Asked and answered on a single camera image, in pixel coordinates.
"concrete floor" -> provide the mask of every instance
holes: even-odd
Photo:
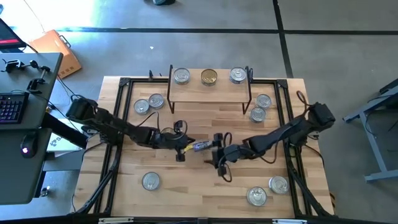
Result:
[[[46,30],[64,26],[276,29],[271,0],[177,0],[156,7],[150,1],[27,0]],[[1,15],[29,39],[40,26],[23,1],[6,0]],[[395,0],[279,0],[285,29],[397,30]],[[59,16],[60,9],[68,16]],[[16,16],[15,11],[28,19]],[[255,77],[286,77],[277,34],[62,33],[83,65],[66,78],[75,92],[96,99],[105,75],[167,73],[175,67],[230,68],[249,65]],[[304,78],[310,102],[326,103],[335,125],[321,134],[320,149],[336,214],[344,218],[397,223],[398,178],[366,184],[378,172],[362,125],[345,124],[344,115],[397,78],[396,36],[287,35],[295,78]],[[53,103],[67,109],[60,85]],[[55,189],[48,198],[27,205],[0,206],[0,219],[45,217],[69,212],[76,172],[50,173]]]

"keyboard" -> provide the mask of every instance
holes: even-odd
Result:
[[[20,124],[29,93],[0,93],[0,125]]]

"gray metal stand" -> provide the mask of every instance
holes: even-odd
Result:
[[[386,163],[384,162],[384,159],[382,157],[381,150],[376,141],[377,137],[373,134],[371,125],[369,125],[369,123],[367,122],[370,113],[372,113],[374,110],[378,109],[379,107],[385,105],[389,100],[393,99],[397,93],[398,93],[398,86],[395,86],[394,88],[391,88],[390,90],[386,91],[384,94],[380,95],[378,98],[371,100],[362,108],[358,109],[355,113],[352,113],[343,118],[343,120],[346,123],[349,123],[356,118],[361,118],[366,135],[371,144],[374,156],[376,157],[377,163],[379,164],[381,172],[365,176],[366,182],[379,180],[379,179],[388,179],[391,177],[398,177],[398,169],[396,170],[387,169]]]

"orange box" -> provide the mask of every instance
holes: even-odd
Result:
[[[35,40],[30,40],[29,44],[40,53],[61,52],[63,54],[61,67],[58,72],[61,78],[65,78],[81,69],[79,61],[72,53],[72,50],[70,50],[69,42],[55,30],[50,30],[44,33],[43,36]]]

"black desk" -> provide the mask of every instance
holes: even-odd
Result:
[[[44,76],[45,83],[39,86],[41,97],[29,95],[22,123],[0,125],[0,205],[29,203],[33,197],[38,196],[44,181],[45,172],[42,169],[51,132],[79,147],[86,147],[84,134],[69,128],[45,112],[48,103],[45,99],[50,98],[62,57],[61,53],[0,54],[0,66],[3,63],[2,59],[5,61],[19,59],[24,64],[35,60],[39,66],[45,65],[51,69],[51,72]],[[25,91],[29,81],[40,76],[41,71],[31,67],[27,67],[24,71],[2,72],[0,92]],[[38,129],[39,146],[36,155],[26,159],[20,153],[20,144],[26,133],[33,129]]]

